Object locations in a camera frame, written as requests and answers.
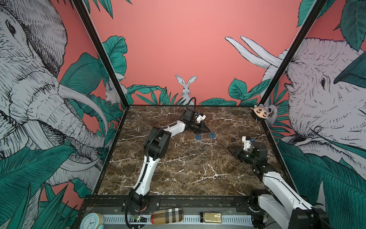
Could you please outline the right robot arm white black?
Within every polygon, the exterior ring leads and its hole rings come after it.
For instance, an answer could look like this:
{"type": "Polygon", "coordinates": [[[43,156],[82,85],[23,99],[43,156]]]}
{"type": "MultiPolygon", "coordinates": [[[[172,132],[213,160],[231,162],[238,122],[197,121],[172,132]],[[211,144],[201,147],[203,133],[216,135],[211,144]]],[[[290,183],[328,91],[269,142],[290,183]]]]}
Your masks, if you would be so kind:
{"type": "Polygon", "coordinates": [[[235,159],[251,166],[253,173],[267,186],[254,190],[248,200],[252,212],[264,210],[282,229],[330,229],[327,214],[316,209],[285,182],[268,163],[268,149],[263,143],[245,141],[243,146],[227,148],[235,159]]]}

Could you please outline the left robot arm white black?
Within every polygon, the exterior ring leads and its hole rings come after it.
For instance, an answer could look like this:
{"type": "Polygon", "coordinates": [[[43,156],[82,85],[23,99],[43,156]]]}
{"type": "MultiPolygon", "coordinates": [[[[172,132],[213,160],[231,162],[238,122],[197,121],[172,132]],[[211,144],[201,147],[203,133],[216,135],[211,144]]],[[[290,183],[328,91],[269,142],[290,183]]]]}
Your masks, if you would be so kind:
{"type": "Polygon", "coordinates": [[[196,135],[213,133],[205,124],[206,115],[196,110],[196,98],[191,98],[189,102],[193,102],[193,109],[189,109],[189,105],[186,105],[184,113],[179,119],[166,126],[151,129],[144,144],[144,164],[139,178],[125,202],[125,212],[131,205],[137,212],[142,212],[147,208],[150,184],[155,169],[161,158],[165,156],[172,137],[187,130],[196,135]]]}

